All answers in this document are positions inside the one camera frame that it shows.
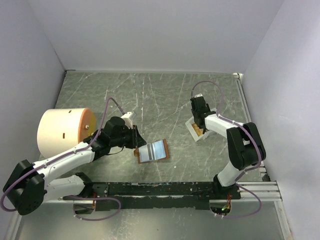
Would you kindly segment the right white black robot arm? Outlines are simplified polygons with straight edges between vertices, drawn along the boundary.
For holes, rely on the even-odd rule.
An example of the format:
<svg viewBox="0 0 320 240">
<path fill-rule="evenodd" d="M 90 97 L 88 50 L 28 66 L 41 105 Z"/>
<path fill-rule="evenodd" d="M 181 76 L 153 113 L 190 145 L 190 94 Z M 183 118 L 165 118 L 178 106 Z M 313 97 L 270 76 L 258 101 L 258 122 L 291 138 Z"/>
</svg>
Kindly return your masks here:
<svg viewBox="0 0 320 240">
<path fill-rule="evenodd" d="M 197 142 L 216 133 L 226 138 L 229 162 L 215 177 L 212 193 L 218 199 L 229 194 L 231 186 L 246 172 L 260 166 L 266 151 L 257 126 L 253 122 L 240 123 L 211 110 L 204 97 L 190 99 L 192 118 L 185 125 Z"/>
</svg>

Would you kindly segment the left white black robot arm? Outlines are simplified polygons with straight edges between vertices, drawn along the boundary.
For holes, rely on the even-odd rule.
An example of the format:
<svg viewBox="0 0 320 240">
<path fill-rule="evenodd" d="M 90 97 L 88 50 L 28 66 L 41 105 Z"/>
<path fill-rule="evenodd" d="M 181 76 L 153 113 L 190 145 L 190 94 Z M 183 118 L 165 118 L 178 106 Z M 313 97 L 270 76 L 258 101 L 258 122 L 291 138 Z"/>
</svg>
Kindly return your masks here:
<svg viewBox="0 0 320 240">
<path fill-rule="evenodd" d="M 121 117 L 111 117 L 104 127 L 71 149 L 42 161 L 19 162 L 3 187 L 0 207 L 21 216 L 36 210 L 52 191 L 50 183 L 66 172 L 107 156 L 113 147 L 137 149 L 147 143 L 136 125 L 128 127 Z"/>
</svg>

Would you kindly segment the white card tray box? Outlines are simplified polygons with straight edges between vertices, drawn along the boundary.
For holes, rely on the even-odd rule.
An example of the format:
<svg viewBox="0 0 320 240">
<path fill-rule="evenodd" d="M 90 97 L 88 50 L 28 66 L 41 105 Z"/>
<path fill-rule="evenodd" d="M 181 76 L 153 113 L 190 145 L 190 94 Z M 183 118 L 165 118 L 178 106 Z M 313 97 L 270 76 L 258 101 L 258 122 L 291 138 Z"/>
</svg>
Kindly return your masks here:
<svg viewBox="0 0 320 240">
<path fill-rule="evenodd" d="M 209 130 L 206 127 L 205 119 L 208 116 L 207 113 L 196 113 L 196 110 L 193 109 L 191 113 L 192 117 L 185 122 L 185 126 L 195 142 L 205 140 L 210 135 L 215 134 L 213 130 Z"/>
</svg>

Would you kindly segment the brown leather card holder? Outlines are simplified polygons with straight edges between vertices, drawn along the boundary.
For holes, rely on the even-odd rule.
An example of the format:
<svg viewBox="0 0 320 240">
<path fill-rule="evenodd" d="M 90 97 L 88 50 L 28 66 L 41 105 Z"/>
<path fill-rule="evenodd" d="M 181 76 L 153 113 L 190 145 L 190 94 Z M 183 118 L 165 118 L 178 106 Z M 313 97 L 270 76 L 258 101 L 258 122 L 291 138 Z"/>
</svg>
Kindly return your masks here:
<svg viewBox="0 0 320 240">
<path fill-rule="evenodd" d="M 147 143 L 134 150 L 134 156 L 138 163 L 149 163 L 170 158 L 169 147 L 166 139 L 158 140 L 153 143 Z"/>
</svg>

